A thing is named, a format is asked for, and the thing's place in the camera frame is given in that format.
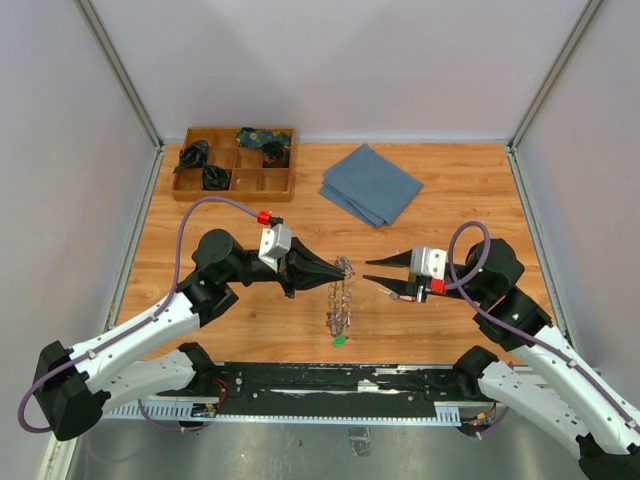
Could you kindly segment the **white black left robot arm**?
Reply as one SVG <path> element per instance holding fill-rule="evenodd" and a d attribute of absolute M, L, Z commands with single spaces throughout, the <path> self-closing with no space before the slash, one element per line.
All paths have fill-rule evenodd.
<path fill-rule="evenodd" d="M 211 230 L 192 259 L 194 270 L 158 304 L 72 347 L 54 341 L 41 350 L 32 386 L 48 422 L 45 432 L 67 441 L 132 400 L 169 390 L 207 393 L 214 371 L 199 347 L 176 350 L 158 361 L 144 357 L 221 317 L 238 299 L 232 283 L 273 282 L 292 298 L 345 278 L 342 269 L 311 252 L 284 225 L 264 229 L 253 250 L 223 229 Z"/>

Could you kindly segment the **key with red tag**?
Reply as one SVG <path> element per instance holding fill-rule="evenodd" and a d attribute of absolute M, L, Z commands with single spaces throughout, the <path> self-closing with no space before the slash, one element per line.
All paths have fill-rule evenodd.
<path fill-rule="evenodd" d="M 385 288 L 380 288 L 379 291 L 394 301 L 404 301 L 409 303 L 416 302 L 416 298 L 411 295 L 401 295 L 401 294 L 398 294 L 397 292 L 394 292 Z"/>

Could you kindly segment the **metal disc with keyrings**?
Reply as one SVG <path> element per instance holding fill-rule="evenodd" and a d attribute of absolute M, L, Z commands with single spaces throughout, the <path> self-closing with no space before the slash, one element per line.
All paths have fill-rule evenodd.
<path fill-rule="evenodd" d="M 352 287 L 355 272 L 350 260 L 339 256 L 334 262 L 342 270 L 342 280 L 329 284 L 327 327 L 332 337 L 344 337 L 351 324 Z"/>

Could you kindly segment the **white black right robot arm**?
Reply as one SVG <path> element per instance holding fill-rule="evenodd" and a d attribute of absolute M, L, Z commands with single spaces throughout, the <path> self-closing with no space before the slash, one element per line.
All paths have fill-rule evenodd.
<path fill-rule="evenodd" d="M 523 416 L 568 450 L 589 479 L 638 478 L 638 408 L 617 394 L 517 287 L 524 266 L 504 240 L 474 245 L 462 264 L 426 246 L 376 263 L 408 269 L 407 280 L 373 279 L 400 299 L 423 303 L 434 295 L 467 301 L 480 331 L 546 383 L 536 385 L 474 346 L 454 365 L 453 387 L 460 397 L 487 397 Z"/>

